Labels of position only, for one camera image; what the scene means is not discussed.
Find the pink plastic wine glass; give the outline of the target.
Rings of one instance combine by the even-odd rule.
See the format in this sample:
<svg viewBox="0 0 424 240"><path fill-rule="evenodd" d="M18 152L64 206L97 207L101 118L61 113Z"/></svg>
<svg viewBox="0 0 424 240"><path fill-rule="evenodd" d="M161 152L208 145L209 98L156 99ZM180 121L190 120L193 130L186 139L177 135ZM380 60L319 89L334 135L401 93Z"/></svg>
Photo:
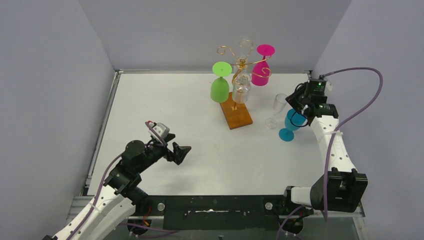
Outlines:
<svg viewBox="0 0 424 240"><path fill-rule="evenodd" d="M251 72L251 83L255 86L263 87L268 84L272 71L268 64L268 60L276 52L275 48L270 44L261 44L256 48L262 60L255 62Z"/></svg>

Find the clear patterned wine glass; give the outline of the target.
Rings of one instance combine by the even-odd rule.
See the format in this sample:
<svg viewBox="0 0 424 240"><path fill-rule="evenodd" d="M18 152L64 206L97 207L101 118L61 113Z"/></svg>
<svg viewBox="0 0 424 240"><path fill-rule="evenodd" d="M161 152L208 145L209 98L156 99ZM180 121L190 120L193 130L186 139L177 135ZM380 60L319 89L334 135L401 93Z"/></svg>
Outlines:
<svg viewBox="0 0 424 240"><path fill-rule="evenodd" d="M237 104L244 104L248 101L251 93L251 76L247 73L240 73L234 80L232 90L232 100Z"/></svg>

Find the clear round wine glass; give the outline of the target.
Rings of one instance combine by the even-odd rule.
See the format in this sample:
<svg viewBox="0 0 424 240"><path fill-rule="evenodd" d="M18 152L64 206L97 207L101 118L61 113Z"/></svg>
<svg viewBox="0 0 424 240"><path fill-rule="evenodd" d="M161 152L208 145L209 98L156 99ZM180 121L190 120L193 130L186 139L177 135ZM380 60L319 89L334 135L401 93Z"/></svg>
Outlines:
<svg viewBox="0 0 424 240"><path fill-rule="evenodd" d="M253 42L249 36L237 36L233 39L232 50L235 53L237 62L240 59L247 61L252 49Z"/></svg>

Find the green plastic wine glass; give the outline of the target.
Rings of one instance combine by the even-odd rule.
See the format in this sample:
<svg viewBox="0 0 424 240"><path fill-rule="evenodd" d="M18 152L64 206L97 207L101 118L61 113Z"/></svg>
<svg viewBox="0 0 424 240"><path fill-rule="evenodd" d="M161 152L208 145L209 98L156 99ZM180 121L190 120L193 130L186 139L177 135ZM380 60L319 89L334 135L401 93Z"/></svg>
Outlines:
<svg viewBox="0 0 424 240"><path fill-rule="evenodd" d="M212 72L217 76L210 88L210 98L216 103L224 103L230 92L228 77L232 73L232 66L225 61L218 61L212 66Z"/></svg>

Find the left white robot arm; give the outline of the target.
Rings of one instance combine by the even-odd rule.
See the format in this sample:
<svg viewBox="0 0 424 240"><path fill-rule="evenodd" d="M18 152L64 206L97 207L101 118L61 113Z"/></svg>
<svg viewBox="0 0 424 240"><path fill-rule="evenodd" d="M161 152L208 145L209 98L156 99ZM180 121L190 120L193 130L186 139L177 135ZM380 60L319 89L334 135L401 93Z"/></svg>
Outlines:
<svg viewBox="0 0 424 240"><path fill-rule="evenodd" d="M63 229L45 240L102 240L124 219L136 211L148 194L138 187L141 173L160 159L180 165L192 149L172 143L160 144L152 138L149 144L130 141L124 151L106 168L97 192L88 204Z"/></svg>

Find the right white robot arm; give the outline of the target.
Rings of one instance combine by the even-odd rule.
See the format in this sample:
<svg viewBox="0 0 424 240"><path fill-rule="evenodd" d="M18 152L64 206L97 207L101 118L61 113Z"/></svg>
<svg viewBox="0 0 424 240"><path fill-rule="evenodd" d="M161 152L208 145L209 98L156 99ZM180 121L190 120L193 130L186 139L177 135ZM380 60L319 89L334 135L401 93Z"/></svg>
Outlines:
<svg viewBox="0 0 424 240"><path fill-rule="evenodd" d="M327 103L326 81L308 79L286 98L306 118L315 134L324 162L323 175L311 187L289 186L287 196L297 205L315 210L353 213L366 190L368 178L359 173L345 147L334 104Z"/></svg>

